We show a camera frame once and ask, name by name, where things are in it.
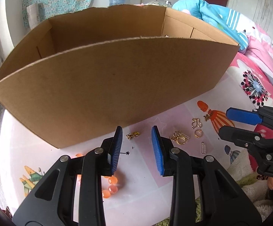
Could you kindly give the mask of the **brown cardboard box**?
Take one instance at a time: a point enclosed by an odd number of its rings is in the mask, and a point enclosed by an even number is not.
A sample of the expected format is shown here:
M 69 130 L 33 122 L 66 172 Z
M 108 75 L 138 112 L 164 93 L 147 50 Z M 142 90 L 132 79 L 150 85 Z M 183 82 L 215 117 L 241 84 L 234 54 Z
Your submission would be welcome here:
M 51 17 L 0 66 L 0 103 L 65 148 L 127 127 L 218 83 L 236 40 L 171 8 L 117 5 Z

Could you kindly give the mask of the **rolled floral paper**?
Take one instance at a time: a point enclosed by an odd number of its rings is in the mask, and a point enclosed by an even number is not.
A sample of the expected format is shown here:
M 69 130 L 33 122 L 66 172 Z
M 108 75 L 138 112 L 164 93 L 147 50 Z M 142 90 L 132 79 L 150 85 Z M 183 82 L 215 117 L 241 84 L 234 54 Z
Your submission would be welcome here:
M 27 6 L 27 17 L 30 29 L 34 29 L 40 24 L 39 6 L 38 3 L 33 3 Z

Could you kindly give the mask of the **white fluffy blanket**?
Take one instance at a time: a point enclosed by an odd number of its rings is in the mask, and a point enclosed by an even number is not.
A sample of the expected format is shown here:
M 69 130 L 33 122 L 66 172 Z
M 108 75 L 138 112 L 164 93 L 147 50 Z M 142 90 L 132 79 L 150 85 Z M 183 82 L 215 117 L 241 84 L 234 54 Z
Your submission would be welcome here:
M 253 202 L 262 220 L 265 220 L 273 212 L 273 178 L 257 173 L 258 164 L 247 150 L 232 151 L 229 146 L 225 148 L 231 162 L 228 173 Z

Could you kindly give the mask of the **green fluffy cloth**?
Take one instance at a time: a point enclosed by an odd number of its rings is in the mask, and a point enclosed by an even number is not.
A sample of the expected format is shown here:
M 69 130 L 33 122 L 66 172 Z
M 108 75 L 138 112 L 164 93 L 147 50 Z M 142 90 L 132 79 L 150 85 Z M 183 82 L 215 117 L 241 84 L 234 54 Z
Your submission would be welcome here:
M 249 175 L 245 176 L 244 178 L 241 178 L 240 180 L 236 181 L 236 183 L 239 185 L 239 187 L 243 188 L 244 186 L 252 185 L 257 181 L 258 181 L 257 174 L 253 173 L 253 174 L 249 174 Z M 196 203 L 196 220 L 195 221 L 200 222 L 200 220 L 201 220 L 200 196 L 198 198 L 196 198 L 195 203 Z M 157 225 L 159 225 L 159 226 L 169 225 L 169 218 L 165 218 L 161 222 L 154 224 L 154 226 L 157 226 Z

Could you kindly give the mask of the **gold bow earring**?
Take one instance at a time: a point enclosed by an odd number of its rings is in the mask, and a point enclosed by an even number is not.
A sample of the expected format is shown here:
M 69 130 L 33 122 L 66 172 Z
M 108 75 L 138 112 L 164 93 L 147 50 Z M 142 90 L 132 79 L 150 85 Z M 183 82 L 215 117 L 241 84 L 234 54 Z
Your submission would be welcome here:
M 132 140 L 136 137 L 140 136 L 140 133 L 139 132 L 132 132 L 132 133 L 129 133 L 126 135 L 126 139 L 127 140 Z

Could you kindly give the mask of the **pink floral bedsheet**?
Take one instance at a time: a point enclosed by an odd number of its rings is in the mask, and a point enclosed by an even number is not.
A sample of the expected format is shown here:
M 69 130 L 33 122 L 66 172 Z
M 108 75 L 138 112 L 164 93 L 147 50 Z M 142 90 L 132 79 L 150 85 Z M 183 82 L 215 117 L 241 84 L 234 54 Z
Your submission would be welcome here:
M 256 107 L 273 107 L 273 40 L 257 24 L 246 29 L 248 47 L 227 70 Z

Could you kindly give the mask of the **gold jewelry cluster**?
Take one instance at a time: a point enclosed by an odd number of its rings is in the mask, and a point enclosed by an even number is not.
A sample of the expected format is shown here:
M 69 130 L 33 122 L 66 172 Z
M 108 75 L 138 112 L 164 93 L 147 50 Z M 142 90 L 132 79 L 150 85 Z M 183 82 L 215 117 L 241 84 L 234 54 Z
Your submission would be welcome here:
M 178 145 L 184 145 L 189 142 L 190 137 L 181 131 L 175 131 L 169 139 Z

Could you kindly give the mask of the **gold butterfly outline pendant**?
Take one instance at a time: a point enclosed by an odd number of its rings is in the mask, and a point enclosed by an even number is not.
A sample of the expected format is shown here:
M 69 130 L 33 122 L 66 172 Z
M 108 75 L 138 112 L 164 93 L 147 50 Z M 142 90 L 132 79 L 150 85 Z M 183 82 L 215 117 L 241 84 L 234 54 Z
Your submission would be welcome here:
M 192 129 L 202 128 L 202 123 L 200 118 L 193 118 L 192 119 Z

